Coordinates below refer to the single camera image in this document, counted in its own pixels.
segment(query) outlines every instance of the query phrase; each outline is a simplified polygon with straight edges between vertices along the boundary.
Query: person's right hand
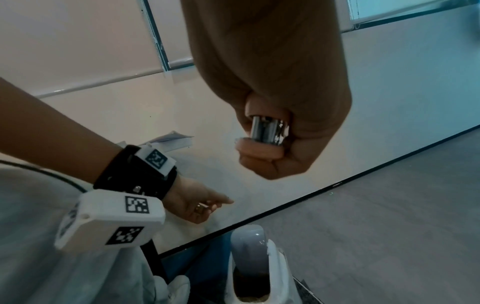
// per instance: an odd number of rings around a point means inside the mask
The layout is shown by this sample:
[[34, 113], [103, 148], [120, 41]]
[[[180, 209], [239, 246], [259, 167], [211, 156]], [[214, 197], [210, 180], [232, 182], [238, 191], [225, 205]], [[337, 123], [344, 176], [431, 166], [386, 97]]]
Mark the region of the person's right hand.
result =
[[285, 157], [240, 163], [267, 179], [307, 171], [352, 98], [334, 0], [181, 0], [195, 66], [249, 132], [247, 97], [292, 113]]

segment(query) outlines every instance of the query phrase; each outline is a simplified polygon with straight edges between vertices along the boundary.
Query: wire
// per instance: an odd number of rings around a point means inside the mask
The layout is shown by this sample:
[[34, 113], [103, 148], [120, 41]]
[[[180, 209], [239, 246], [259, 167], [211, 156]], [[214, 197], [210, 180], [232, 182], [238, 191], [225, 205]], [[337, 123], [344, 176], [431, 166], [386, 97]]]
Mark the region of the wire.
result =
[[55, 173], [51, 173], [51, 172], [48, 172], [48, 171], [45, 171], [45, 170], [42, 170], [42, 169], [38, 169], [38, 168], [35, 168], [33, 166], [18, 164], [18, 163], [6, 161], [6, 160], [1, 160], [1, 159], [0, 159], [0, 164], [4, 164], [4, 165], [12, 166], [12, 167], [17, 167], [17, 168], [21, 168], [21, 169], [25, 169], [25, 170], [38, 172], [38, 173], [56, 178], [58, 180], [61, 180], [62, 182], [65, 182], [65, 183], [69, 184], [70, 186], [73, 186], [74, 188], [76, 188], [81, 193], [86, 193], [87, 192], [87, 190], [85, 188], [78, 185], [74, 181], [69, 180], [68, 178], [65, 178], [65, 177], [63, 177], [61, 175], [58, 175], [58, 174], [55, 174]]

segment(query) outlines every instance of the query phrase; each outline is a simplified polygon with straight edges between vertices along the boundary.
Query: floor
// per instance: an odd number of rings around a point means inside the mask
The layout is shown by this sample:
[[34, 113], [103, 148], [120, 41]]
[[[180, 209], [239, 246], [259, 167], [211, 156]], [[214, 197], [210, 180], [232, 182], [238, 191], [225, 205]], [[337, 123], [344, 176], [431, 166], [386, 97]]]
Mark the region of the floor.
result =
[[480, 303], [480, 130], [256, 223], [325, 304]]

